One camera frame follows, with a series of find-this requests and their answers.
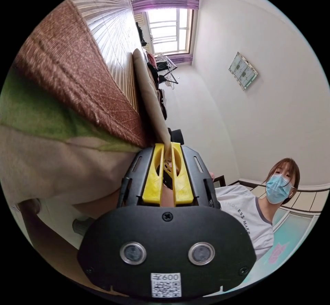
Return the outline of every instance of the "yellow 3d-printed part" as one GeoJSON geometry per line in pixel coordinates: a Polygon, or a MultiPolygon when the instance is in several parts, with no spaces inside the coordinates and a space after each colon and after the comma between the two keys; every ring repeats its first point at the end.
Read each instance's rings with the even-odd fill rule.
{"type": "Polygon", "coordinates": [[[176,142],[172,142],[171,144],[174,205],[190,204],[194,200],[194,195],[192,193],[181,146],[176,142]]]}
{"type": "Polygon", "coordinates": [[[163,168],[164,166],[164,144],[157,143],[155,145],[152,156],[149,173],[144,187],[142,200],[145,203],[161,204],[163,191],[163,168]]]}

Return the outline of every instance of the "purple curtain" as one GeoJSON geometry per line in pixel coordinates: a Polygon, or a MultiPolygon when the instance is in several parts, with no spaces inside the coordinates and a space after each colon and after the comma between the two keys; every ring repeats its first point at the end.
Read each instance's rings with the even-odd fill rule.
{"type": "Polygon", "coordinates": [[[192,54],[175,54],[167,56],[174,64],[180,64],[185,62],[192,62],[192,54]]]}
{"type": "Polygon", "coordinates": [[[198,10],[199,0],[133,0],[133,12],[135,14],[149,9],[160,8],[184,8],[198,10]]]}

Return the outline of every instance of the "green fabric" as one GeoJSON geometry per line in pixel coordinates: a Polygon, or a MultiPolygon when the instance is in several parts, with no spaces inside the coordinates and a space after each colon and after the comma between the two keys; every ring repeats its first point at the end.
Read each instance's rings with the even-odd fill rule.
{"type": "Polygon", "coordinates": [[[0,95],[0,124],[36,137],[66,142],[94,137],[107,142],[101,151],[138,152],[140,149],[95,127],[65,107],[44,89],[11,68],[0,95]]]}

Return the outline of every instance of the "brown blanket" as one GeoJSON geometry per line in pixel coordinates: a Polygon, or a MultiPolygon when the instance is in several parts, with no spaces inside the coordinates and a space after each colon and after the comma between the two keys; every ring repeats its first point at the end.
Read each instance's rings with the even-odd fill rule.
{"type": "Polygon", "coordinates": [[[34,29],[15,60],[28,78],[111,135],[140,148],[154,141],[117,86],[76,6],[66,0],[34,29]]]}

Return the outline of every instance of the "pink pattern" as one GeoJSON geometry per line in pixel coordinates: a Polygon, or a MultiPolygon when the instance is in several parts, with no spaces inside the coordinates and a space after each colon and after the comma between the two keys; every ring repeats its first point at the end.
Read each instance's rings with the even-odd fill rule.
{"type": "Polygon", "coordinates": [[[268,259],[268,263],[269,264],[275,264],[277,262],[279,256],[280,256],[280,254],[284,252],[284,250],[286,249],[288,244],[289,244],[289,242],[284,244],[284,245],[281,245],[280,243],[278,243],[274,247],[273,252],[272,252],[271,256],[268,259]]]}

